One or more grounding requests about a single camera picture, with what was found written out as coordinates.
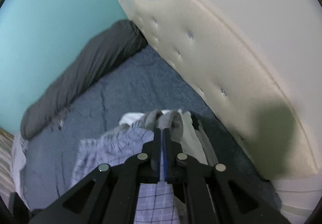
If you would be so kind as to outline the cream tufted headboard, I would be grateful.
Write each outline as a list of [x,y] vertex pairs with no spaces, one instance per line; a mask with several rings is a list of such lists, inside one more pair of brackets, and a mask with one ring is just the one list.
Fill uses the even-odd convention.
[[293,223],[321,202],[321,0],[118,0]]

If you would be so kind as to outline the grey garment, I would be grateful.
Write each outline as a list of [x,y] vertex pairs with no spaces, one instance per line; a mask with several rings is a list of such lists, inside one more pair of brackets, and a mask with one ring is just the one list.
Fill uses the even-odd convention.
[[183,121],[178,111],[154,110],[139,119],[140,128],[154,131],[155,129],[170,129],[170,137],[173,141],[180,143],[183,137]]

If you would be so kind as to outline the white garment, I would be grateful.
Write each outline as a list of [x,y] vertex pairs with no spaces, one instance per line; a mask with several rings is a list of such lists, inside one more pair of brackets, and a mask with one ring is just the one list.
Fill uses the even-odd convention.
[[182,110],[155,110],[148,113],[126,113],[119,125],[136,125],[144,129],[169,129],[171,140],[181,144],[182,151],[204,165],[213,166],[218,162],[215,152],[210,147],[201,122],[193,125],[191,112]]

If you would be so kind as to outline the white striped curtain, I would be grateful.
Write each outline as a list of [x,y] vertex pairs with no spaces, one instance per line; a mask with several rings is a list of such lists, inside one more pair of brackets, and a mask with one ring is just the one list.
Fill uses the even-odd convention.
[[15,184],[11,176],[13,140],[12,134],[4,129],[0,130],[1,198],[6,206],[9,205],[11,193],[15,192]]

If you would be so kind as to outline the grey rolled duvet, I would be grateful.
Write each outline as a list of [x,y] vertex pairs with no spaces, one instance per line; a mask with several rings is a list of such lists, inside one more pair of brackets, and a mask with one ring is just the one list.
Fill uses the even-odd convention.
[[68,68],[26,109],[20,126],[22,137],[32,139],[92,84],[146,46],[145,36],[129,20],[117,21],[91,38]]

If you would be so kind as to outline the dark blue bed cover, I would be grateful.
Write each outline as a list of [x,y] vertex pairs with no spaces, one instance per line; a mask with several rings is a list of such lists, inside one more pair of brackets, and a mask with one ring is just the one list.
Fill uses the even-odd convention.
[[281,208],[273,185],[258,175],[202,98],[151,47],[137,53],[118,51],[116,57],[103,77],[72,103],[60,104],[55,98],[59,92],[71,93],[74,77],[66,82],[58,79],[25,112],[21,133],[28,139],[28,148],[22,184],[31,209],[49,206],[70,189],[81,140],[98,140],[128,112],[155,109],[191,112],[219,161],[236,170],[274,208]]

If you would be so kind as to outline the light grey bed sheet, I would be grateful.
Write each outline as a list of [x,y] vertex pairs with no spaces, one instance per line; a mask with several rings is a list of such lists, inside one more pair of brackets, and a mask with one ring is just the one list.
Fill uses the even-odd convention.
[[25,199],[25,186],[23,184],[23,181],[21,180],[21,172],[25,168],[27,162],[27,148],[28,141],[22,137],[20,132],[16,133],[14,135],[14,140],[11,149],[11,177],[14,181],[15,192],[19,195],[24,204],[27,206],[27,209],[29,209],[28,202]]

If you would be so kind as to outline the light blue plaid shorts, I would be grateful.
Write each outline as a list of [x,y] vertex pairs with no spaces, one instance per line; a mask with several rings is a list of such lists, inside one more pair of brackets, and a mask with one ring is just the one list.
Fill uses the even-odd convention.
[[[71,177],[71,186],[102,163],[116,166],[141,152],[143,144],[152,141],[154,133],[138,122],[122,124],[105,132],[100,138],[82,139],[76,155]],[[135,223],[180,223],[173,189],[160,174],[157,184],[142,184],[135,213]]]

